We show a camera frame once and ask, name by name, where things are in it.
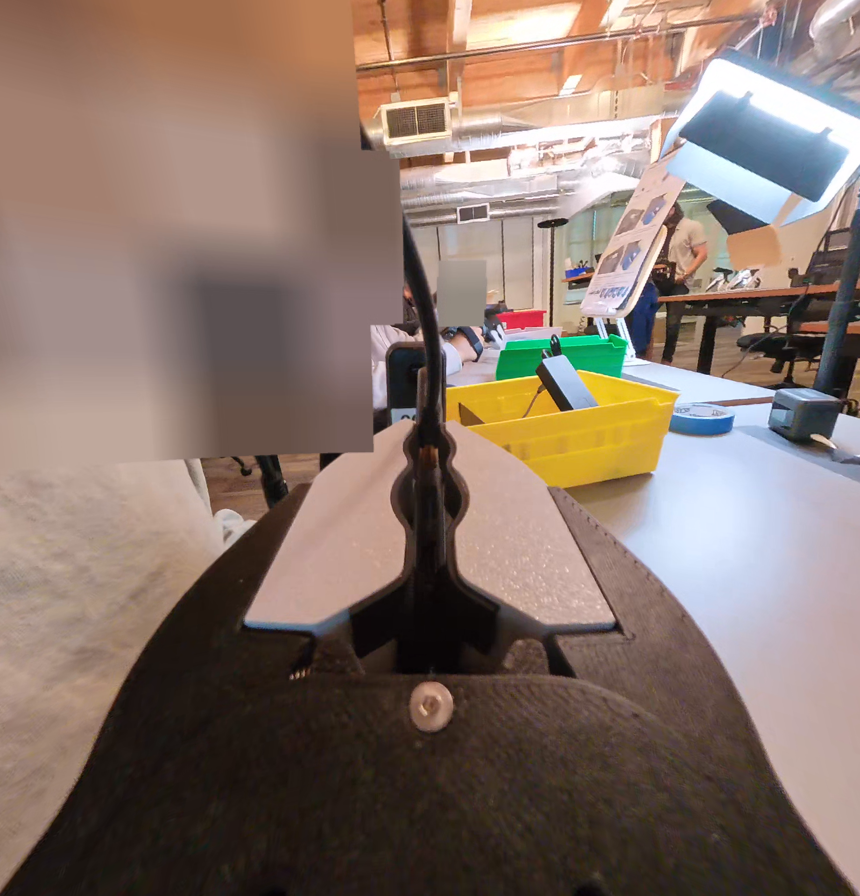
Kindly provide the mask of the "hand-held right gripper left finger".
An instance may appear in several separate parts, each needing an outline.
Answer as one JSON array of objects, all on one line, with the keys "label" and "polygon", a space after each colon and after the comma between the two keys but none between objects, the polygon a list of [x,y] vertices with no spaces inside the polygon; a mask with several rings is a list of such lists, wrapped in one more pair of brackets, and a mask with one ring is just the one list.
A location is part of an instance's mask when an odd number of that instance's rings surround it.
[{"label": "hand-held right gripper left finger", "polygon": [[401,576],[406,532],[391,496],[414,427],[395,423],[374,437],[371,453],[343,454],[315,477],[247,610],[246,627],[327,633]]}]

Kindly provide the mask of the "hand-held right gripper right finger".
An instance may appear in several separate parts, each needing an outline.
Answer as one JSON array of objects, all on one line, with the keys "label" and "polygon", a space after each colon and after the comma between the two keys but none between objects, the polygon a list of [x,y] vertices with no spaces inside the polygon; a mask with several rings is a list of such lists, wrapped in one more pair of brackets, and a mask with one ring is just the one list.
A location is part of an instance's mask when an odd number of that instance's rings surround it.
[{"label": "hand-held right gripper right finger", "polygon": [[451,466],[467,488],[454,531],[462,578],[544,631],[610,631],[615,616],[548,486],[458,422]]}]

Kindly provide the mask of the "yellow plastic bin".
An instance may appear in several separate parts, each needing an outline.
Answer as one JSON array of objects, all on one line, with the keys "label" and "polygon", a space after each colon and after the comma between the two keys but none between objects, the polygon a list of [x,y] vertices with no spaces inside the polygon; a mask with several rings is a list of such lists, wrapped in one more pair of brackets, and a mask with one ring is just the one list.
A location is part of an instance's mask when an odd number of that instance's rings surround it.
[{"label": "yellow plastic bin", "polygon": [[447,420],[467,409],[475,434],[530,467],[550,487],[572,488],[656,470],[678,394],[578,372],[595,407],[559,411],[535,376],[447,389]]}]

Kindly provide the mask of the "black power adapter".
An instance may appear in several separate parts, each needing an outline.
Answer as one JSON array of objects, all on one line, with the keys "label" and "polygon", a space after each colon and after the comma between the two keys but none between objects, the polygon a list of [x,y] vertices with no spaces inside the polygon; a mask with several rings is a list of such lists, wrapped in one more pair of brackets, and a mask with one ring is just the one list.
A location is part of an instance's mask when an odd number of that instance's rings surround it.
[{"label": "black power adapter", "polygon": [[599,407],[598,401],[564,355],[543,357],[536,368],[536,376],[560,412]]}]

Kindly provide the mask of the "green plastic bin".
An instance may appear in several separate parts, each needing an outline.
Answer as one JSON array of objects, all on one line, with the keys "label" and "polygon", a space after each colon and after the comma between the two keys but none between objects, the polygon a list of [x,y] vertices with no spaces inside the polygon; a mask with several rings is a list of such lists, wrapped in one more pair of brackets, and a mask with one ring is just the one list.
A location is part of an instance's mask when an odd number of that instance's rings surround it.
[{"label": "green plastic bin", "polygon": [[621,378],[628,342],[612,334],[606,339],[598,335],[584,335],[508,341],[499,354],[494,373],[495,381],[535,375],[536,367],[543,359],[543,353],[554,351],[552,341],[557,343],[574,369]]}]

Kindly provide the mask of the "blue tape roll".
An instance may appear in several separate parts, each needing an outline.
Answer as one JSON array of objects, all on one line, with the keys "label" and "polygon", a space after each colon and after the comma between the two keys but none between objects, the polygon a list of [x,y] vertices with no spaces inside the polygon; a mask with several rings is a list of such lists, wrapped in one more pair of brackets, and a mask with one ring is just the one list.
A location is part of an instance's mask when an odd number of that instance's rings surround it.
[{"label": "blue tape roll", "polygon": [[735,412],[707,402],[677,404],[670,420],[670,431],[697,437],[714,437],[729,433],[734,427]]}]

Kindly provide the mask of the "white board stand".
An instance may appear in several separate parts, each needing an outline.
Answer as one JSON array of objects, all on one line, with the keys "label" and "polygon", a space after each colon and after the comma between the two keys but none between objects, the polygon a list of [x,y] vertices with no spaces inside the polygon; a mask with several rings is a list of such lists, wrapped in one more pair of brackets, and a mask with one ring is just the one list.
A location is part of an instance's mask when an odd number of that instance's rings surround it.
[{"label": "white board stand", "polygon": [[651,364],[651,361],[648,358],[642,357],[637,354],[634,347],[634,342],[631,339],[631,334],[626,318],[595,317],[591,318],[590,321],[594,324],[595,331],[601,339],[612,342],[612,337],[615,337],[618,340],[622,340],[622,342],[626,343],[625,356],[623,360],[624,369],[626,369],[627,367],[636,367],[645,364]]}]

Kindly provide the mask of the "white air vent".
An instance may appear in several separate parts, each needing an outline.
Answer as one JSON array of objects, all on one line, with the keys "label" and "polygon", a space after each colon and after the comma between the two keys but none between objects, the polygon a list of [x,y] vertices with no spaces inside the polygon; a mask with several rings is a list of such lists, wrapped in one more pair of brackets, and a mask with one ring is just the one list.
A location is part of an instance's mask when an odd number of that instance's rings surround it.
[{"label": "white air vent", "polygon": [[447,97],[380,106],[383,143],[388,148],[451,138],[451,105]]}]

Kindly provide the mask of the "person's cream sweater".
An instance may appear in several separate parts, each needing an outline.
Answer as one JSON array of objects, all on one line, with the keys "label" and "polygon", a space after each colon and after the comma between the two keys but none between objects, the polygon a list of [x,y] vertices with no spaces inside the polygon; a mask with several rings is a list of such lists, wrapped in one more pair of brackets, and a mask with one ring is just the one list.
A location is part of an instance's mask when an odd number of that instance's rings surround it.
[{"label": "person's cream sweater", "polygon": [[0,474],[0,889],[224,547],[198,459]]}]

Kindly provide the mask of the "wooden instruction board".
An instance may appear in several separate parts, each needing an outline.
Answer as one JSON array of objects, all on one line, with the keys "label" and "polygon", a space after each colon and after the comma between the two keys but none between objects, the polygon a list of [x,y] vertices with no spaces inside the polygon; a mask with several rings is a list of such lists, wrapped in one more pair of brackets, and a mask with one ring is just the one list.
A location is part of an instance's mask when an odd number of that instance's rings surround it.
[{"label": "wooden instruction board", "polygon": [[644,171],[582,299],[585,317],[625,318],[638,303],[666,238],[664,222],[684,186],[670,168],[677,153],[673,148]]}]

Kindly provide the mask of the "grey label printer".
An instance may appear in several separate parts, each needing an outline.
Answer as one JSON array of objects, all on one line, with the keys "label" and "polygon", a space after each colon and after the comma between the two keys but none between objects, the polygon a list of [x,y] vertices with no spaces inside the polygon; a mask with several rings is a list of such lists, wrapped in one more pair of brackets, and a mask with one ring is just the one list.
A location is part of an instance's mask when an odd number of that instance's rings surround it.
[{"label": "grey label printer", "polygon": [[844,404],[842,399],[811,388],[779,389],[773,396],[767,426],[790,442],[830,441]]}]

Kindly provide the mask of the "black office chair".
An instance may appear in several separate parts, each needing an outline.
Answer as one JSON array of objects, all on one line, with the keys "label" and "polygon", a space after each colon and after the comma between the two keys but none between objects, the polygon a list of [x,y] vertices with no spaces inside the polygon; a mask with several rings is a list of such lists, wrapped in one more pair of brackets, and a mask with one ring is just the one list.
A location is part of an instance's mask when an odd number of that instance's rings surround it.
[{"label": "black office chair", "polygon": [[796,387],[795,365],[798,362],[805,362],[811,366],[814,362],[818,362],[825,343],[825,336],[822,334],[801,333],[801,325],[801,313],[791,308],[783,330],[769,330],[740,337],[737,341],[741,350],[738,364],[742,364],[753,354],[768,357],[772,359],[772,374],[784,372],[783,379],[773,388]]}]

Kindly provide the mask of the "wooden office desk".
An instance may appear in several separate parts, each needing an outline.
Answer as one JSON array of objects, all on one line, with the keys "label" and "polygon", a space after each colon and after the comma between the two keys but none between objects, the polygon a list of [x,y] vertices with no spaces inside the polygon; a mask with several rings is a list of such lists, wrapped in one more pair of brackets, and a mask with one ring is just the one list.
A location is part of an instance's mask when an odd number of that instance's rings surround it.
[{"label": "wooden office desk", "polygon": [[676,348],[679,326],[684,315],[700,316],[705,327],[697,357],[698,373],[712,371],[717,320],[736,318],[785,318],[790,324],[791,342],[815,342],[818,334],[807,333],[806,322],[827,322],[839,289],[838,283],[801,287],[751,288],[721,292],[692,293],[661,297],[667,306],[665,349]]}]

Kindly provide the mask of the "black light stand pole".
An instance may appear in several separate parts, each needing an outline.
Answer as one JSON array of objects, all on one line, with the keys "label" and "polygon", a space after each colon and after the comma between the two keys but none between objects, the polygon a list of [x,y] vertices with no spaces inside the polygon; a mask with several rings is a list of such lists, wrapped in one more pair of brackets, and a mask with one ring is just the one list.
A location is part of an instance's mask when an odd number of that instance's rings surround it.
[{"label": "black light stand pole", "polygon": [[860,279],[860,189],[851,220],[850,241],[841,267],[838,289],[828,319],[827,333],[814,388],[835,397],[839,389],[839,363],[843,342],[852,320],[854,297]]}]

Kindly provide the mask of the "studio light panel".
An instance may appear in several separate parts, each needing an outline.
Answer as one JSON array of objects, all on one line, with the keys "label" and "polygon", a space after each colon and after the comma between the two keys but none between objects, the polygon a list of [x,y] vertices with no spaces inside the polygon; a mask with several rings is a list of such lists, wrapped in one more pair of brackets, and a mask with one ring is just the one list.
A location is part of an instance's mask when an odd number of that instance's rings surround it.
[{"label": "studio light panel", "polygon": [[860,103],[735,50],[713,57],[665,138],[668,172],[770,225],[827,207],[860,172]]}]

